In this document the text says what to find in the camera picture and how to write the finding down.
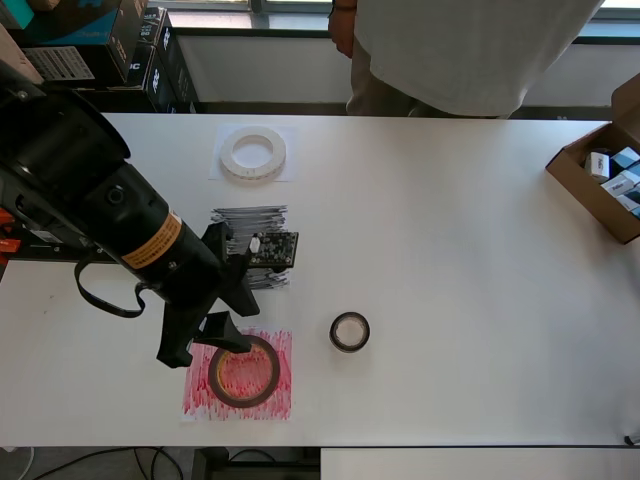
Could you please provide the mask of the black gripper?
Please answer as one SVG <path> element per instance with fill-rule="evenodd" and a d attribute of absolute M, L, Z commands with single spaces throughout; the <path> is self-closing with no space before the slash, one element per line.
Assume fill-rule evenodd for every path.
<path fill-rule="evenodd" d="M 260 313 L 246 278 L 246 266 L 243 262 L 230 263 L 227 257 L 227 242 L 232 236 L 224 222 L 209 225 L 203 237 L 186 229 L 170 252 L 171 266 L 160 288 L 165 306 L 157 354 L 157 359 L 170 368 L 191 364 L 188 344 L 219 295 L 242 317 Z M 251 351 L 250 340 L 239 332 L 229 311 L 208 314 L 199 331 L 200 344 L 231 353 Z"/>

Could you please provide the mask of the person left hand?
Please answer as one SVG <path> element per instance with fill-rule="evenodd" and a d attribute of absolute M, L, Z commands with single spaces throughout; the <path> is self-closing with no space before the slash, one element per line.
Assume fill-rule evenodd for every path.
<path fill-rule="evenodd" d="M 329 16 L 328 31 L 336 49 L 351 59 L 354 45 L 356 9 L 335 7 Z"/>

